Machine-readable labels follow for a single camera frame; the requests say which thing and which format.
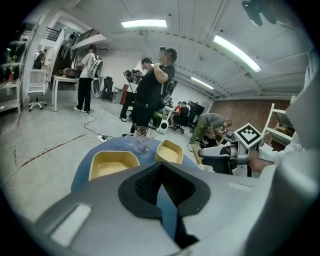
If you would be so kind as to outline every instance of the white ceiling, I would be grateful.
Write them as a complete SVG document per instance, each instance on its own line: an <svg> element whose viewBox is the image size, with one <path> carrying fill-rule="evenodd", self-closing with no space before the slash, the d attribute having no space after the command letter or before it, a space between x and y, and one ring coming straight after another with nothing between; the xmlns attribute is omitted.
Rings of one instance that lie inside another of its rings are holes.
<svg viewBox="0 0 320 256"><path fill-rule="evenodd" d="M159 48L178 52L175 78L215 98L298 94L307 67L306 39L296 29L262 17L254 25L240 0L67 0L63 9L107 38L109 48L144 51L157 61ZM161 19L167 28L124 28L121 22ZM261 68L254 72L213 42L220 35L247 53ZM249 72L252 78L246 78ZM206 89L196 77L214 87Z"/></svg>

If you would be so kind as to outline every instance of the concrete floor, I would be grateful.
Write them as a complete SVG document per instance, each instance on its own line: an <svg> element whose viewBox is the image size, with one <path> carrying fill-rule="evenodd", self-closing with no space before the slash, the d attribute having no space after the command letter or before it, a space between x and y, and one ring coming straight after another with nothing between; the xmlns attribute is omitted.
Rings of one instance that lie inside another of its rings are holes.
<svg viewBox="0 0 320 256"><path fill-rule="evenodd" d="M8 110L0 117L0 170L2 184L9 175L46 147L70 141L78 136L80 139L96 137L86 130L84 124L94 118L73 110L74 91L58 91L58 111L51 106L51 91L44 96L47 106L40 110L27 108L18 114L17 110ZM99 134L119 137L128 133L132 123L119 119L122 105L91 99L91 115L97 120L86 127ZM195 161L193 153L188 151L187 143L191 137L189 129L184 134L171 129L164 135L156 134L159 141L170 140L183 148L184 154ZM10 178L5 186L5 193L12 209L34 222L48 207L70 192L71 183L81 160L89 150L99 145L96 138L62 145L49 152L46 161L37 158L22 166Z"/></svg>

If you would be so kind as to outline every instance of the yellow container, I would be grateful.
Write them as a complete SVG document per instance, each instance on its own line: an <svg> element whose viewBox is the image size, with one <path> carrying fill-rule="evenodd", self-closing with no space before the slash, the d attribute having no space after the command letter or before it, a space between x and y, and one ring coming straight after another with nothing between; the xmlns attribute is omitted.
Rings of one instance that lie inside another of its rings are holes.
<svg viewBox="0 0 320 256"><path fill-rule="evenodd" d="M137 157L128 151L101 151L92 159L89 181L101 176L139 166Z"/></svg>
<svg viewBox="0 0 320 256"><path fill-rule="evenodd" d="M172 162L182 164L184 150L170 140L164 140L156 149L155 160L157 162Z"/></svg>

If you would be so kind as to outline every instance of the power strip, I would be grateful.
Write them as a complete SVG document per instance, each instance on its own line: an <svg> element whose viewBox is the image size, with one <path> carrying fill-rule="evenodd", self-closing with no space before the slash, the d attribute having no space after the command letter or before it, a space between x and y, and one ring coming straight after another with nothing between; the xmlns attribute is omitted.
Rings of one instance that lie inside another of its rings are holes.
<svg viewBox="0 0 320 256"><path fill-rule="evenodd" d="M107 139L107 136L98 136L96 137L101 143L104 143L106 142L108 139Z"/></svg>

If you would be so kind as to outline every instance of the hat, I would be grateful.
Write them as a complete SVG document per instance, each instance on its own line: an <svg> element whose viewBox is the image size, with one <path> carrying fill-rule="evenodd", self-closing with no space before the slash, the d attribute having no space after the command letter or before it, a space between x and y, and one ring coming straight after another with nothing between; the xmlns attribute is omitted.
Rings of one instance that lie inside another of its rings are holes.
<svg viewBox="0 0 320 256"><path fill-rule="evenodd" d="M169 48L169 49L165 49L165 50L168 51L169 53L171 53L173 61L175 62L177 60L177 57L178 57L178 54L177 54L176 50L173 49L173 48Z"/></svg>
<svg viewBox="0 0 320 256"><path fill-rule="evenodd" d="M98 47L95 44L90 44L88 50L92 49L92 50L96 50Z"/></svg>

